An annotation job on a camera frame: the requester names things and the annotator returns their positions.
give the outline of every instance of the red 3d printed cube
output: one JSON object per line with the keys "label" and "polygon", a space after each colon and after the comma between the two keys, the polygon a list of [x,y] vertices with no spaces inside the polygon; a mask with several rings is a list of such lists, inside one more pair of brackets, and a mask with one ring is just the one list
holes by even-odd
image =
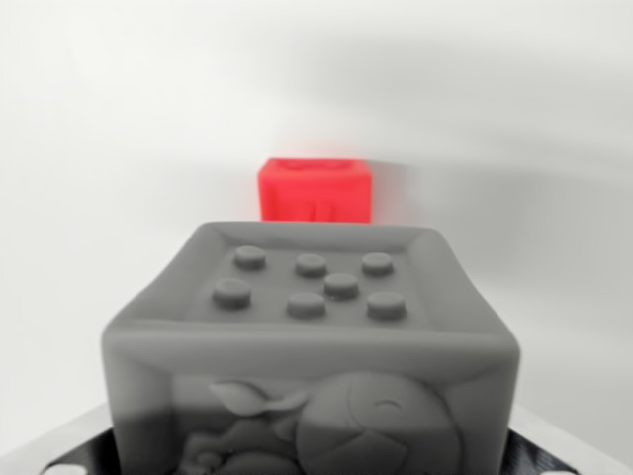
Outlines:
{"label": "red 3d printed cube", "polygon": [[271,158],[258,178],[263,221],[371,221],[372,175],[363,160]]}

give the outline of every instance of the gray object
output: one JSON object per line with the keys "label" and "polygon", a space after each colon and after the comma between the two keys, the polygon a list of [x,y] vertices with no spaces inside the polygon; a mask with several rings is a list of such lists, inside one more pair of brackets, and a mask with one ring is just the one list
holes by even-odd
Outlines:
{"label": "gray object", "polygon": [[103,352],[124,475],[498,474],[519,359],[438,232],[316,223],[201,226]]}

